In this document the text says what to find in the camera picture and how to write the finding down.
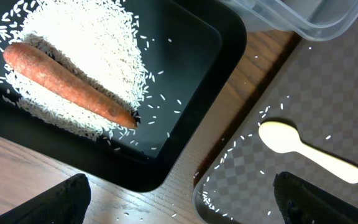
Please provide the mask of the yellow plastic spoon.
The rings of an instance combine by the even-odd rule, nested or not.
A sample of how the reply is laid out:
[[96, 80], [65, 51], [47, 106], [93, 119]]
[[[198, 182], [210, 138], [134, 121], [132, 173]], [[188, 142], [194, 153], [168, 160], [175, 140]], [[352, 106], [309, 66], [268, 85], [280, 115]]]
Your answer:
[[358, 183], [358, 167], [302, 142], [299, 132], [289, 124], [266, 121], [259, 126], [259, 137], [272, 151], [297, 152], [350, 184]]

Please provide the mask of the white rice pile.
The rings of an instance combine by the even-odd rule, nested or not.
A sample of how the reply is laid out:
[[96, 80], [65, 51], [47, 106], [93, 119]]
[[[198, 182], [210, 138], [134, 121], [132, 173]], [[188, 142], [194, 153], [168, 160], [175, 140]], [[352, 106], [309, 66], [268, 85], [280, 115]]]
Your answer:
[[139, 18], [121, 1], [0, 1], [2, 98], [33, 117], [92, 140], [135, 130], [52, 93], [2, 59], [12, 43], [27, 43], [135, 115], [148, 91], [137, 44]]

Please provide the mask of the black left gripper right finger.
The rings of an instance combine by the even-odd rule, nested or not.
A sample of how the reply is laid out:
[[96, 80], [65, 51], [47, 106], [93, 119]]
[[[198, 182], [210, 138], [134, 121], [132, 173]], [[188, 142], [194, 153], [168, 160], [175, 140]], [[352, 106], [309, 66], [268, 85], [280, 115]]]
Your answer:
[[273, 189], [286, 224], [358, 224], [358, 208], [289, 172], [275, 176]]

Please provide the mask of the orange carrot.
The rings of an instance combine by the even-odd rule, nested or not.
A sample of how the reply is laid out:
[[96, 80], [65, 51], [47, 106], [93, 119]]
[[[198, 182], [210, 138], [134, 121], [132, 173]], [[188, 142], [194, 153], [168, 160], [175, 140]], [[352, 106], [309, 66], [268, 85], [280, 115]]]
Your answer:
[[39, 49], [16, 42], [7, 46], [2, 56], [14, 71], [54, 94], [108, 121], [131, 129], [137, 128], [135, 119], [121, 105], [76, 77]]

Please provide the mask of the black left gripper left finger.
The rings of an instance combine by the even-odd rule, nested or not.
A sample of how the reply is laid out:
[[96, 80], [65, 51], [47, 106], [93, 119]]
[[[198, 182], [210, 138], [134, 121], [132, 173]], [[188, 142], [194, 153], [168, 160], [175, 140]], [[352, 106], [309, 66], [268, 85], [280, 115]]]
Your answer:
[[0, 224], [82, 224], [91, 201], [85, 174], [76, 174], [0, 215]]

